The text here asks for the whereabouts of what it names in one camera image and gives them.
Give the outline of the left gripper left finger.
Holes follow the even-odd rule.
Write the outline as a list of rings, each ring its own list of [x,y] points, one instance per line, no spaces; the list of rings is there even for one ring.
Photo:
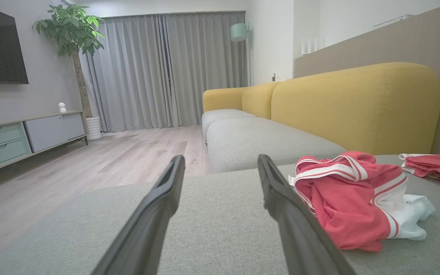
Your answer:
[[[185,158],[176,155],[93,270],[94,275],[155,275],[170,219],[178,210]]]

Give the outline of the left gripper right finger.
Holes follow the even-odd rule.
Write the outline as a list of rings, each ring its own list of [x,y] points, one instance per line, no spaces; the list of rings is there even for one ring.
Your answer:
[[[290,275],[354,275],[355,271],[268,155],[258,156],[264,207],[278,223]]]

